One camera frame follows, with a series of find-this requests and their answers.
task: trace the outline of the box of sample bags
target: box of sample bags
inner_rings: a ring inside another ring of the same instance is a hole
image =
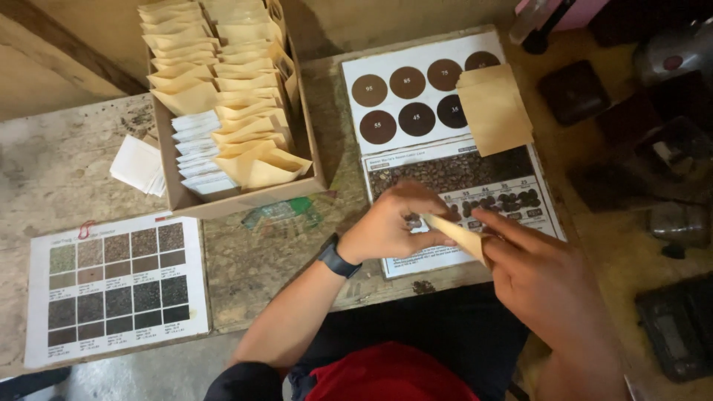
[[[261,1],[234,1],[139,8],[176,215],[218,218],[327,189],[281,7],[268,1],[267,19]]]

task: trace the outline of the concrete floor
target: concrete floor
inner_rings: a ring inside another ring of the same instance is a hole
[[[26,401],[196,401],[222,372],[242,333],[185,342],[73,367],[62,384]],[[283,395],[290,399],[289,383]]]

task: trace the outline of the smartwatch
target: smartwatch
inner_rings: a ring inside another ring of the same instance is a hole
[[[332,234],[322,246],[323,251],[317,260],[324,262],[324,264],[336,274],[342,275],[346,278],[351,278],[357,271],[359,271],[361,263],[358,265],[352,265],[342,259],[342,257],[337,253],[338,242],[339,236],[337,233]]]

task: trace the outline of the person's left hand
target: person's left hand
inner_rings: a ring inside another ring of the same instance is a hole
[[[342,236],[337,253],[358,265],[366,259],[406,258],[431,246],[456,246],[437,230],[411,233],[405,219],[412,213],[453,219],[446,203],[433,191],[416,181],[402,181],[381,194],[369,212]]]

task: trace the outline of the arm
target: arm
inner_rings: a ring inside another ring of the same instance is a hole
[[[412,213],[449,217],[446,204],[421,184],[408,181],[386,192],[337,245],[345,261],[358,265],[372,258],[405,258],[436,245],[455,246],[443,233],[411,233],[404,218]],[[230,358],[291,368],[317,334],[346,279],[315,262],[260,313]]]
[[[628,400],[617,338],[579,252],[496,213],[472,213],[500,235],[483,244],[498,299],[552,348],[538,399]]]

